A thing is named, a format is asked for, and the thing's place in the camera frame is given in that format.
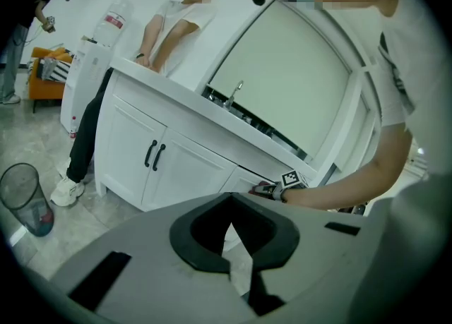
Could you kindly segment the white cabinet door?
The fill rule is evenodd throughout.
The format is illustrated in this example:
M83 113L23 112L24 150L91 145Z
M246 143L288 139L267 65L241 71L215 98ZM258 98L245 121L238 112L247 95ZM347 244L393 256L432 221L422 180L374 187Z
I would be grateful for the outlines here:
M217 193L236 166L167 129L151 164L141 208L150 211Z
M150 163L166 126L113 96L102 183L126 202L141 206Z

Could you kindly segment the person's white shirt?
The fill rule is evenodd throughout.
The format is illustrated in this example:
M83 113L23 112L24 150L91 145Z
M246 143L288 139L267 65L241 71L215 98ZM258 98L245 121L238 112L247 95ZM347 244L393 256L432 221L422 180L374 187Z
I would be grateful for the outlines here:
M382 26L383 123L405 125L428 177L391 200L350 321L436 324L452 298L452 50L424 0L398 0Z

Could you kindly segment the white vanity cabinet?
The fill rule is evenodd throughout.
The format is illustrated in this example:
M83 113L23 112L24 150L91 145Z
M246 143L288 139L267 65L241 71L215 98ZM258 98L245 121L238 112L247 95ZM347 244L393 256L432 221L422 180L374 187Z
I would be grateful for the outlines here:
M112 124L109 114L113 96L165 125L166 130L183 135L237 167L271 181L296 170L310 186L321 182L319 170L201 95L125 58L114 58L111 67L113 72L102 100L96 132L95 184L99 196L111 191L102 183L102 165L107 129Z

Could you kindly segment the striped cushion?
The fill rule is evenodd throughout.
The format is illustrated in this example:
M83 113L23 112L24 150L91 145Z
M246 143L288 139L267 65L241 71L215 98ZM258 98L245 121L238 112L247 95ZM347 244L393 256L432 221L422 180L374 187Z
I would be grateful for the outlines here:
M65 83L71 68L70 63L53 58L38 59L37 77L58 83Z

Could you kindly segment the orange sofa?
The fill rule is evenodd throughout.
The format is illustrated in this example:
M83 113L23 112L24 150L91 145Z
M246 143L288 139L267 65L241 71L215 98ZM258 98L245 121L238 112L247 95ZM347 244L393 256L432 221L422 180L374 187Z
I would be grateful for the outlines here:
M38 101L61 100L66 84L41 80L37 77L38 59L43 58L53 58L72 64L74 53L64 47L54 50L39 47L33 49L28 63L28 99L33 103L34 112Z

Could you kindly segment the arched white-framed mirror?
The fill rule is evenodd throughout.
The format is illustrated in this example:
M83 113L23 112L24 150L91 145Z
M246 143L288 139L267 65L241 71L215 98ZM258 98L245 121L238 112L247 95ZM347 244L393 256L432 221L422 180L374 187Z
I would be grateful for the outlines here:
M272 1L223 47L197 92L227 99L250 125L321 178L351 174L375 150L379 107L369 57L336 13Z

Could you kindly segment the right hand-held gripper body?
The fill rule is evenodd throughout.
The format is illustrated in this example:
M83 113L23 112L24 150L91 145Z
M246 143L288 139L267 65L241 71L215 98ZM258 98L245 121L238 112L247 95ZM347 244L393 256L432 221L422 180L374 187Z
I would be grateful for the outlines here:
M305 177L296 170L284 173L280 176L280 179L275 182L275 187L272 192L274 200L286 202L285 192L289 189L305 189L308 188L307 180Z

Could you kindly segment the white water dispenser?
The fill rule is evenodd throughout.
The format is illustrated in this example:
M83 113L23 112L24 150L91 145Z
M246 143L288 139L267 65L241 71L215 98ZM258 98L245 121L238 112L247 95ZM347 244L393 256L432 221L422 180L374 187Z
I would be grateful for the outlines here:
M85 108L96 96L109 68L112 50L85 36L75 50L64 86L60 122L69 134L71 118L76 117L77 131Z

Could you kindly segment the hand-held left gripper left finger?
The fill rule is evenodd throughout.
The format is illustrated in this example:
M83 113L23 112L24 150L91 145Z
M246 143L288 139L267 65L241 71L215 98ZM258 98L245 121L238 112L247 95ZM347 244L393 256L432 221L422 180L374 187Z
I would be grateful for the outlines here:
M228 275L201 272L170 244L170 227L215 195L142 212L72 255L52 284L69 294L110 252L131 257L97 307L96 314L120 324L241 324L255 313Z

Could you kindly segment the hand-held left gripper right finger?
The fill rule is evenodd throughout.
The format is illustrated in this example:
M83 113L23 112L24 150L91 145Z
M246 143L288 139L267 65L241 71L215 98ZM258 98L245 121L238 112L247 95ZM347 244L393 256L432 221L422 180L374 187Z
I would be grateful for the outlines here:
M352 302L372 260L375 214L298 208L231 193L231 222L253 260L250 302Z

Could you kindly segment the black mesh waste bin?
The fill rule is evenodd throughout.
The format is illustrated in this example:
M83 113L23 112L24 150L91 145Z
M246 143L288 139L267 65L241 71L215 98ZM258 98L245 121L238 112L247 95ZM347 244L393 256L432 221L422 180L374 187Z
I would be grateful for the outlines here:
M48 235L54 212L44 196L36 168L28 163L10 166L0 178L0 202L34 236Z

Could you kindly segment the white drawer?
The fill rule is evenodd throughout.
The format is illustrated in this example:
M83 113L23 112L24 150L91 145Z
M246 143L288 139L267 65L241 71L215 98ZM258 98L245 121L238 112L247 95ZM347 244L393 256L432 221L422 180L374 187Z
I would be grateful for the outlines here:
M258 185L262 181L266 182L267 184L275 183L274 181L259 176L258 174L250 172L247 169L236 167L220 189L220 193L248 193L254 186Z

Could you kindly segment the chrome faucet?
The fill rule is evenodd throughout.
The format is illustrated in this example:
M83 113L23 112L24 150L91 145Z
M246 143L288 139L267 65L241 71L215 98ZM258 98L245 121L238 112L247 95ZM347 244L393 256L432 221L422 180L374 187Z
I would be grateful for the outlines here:
M227 101L223 104L223 108L226 109L227 111L230 110L230 108L232 107L232 104L234 102L234 96L236 94L236 92L238 90L241 90L242 86L244 84L243 80L240 80L237 84L237 86L235 87L235 89L232 91L232 94L229 96L229 98L227 99Z

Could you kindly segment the person's right forearm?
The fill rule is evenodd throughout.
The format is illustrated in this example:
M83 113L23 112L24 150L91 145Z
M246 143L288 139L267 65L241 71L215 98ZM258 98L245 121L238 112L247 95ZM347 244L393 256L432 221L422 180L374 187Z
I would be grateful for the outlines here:
M289 205L317 210L349 208L368 202L390 188L391 177L375 160L332 184L287 189L282 199Z

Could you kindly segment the clear water bottle red label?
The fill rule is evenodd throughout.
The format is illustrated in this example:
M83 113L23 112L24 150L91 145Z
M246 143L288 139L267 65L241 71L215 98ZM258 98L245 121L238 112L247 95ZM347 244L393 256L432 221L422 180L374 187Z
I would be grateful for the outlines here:
M93 39L105 47L113 48L133 15L129 0L116 0L108 7L93 32Z

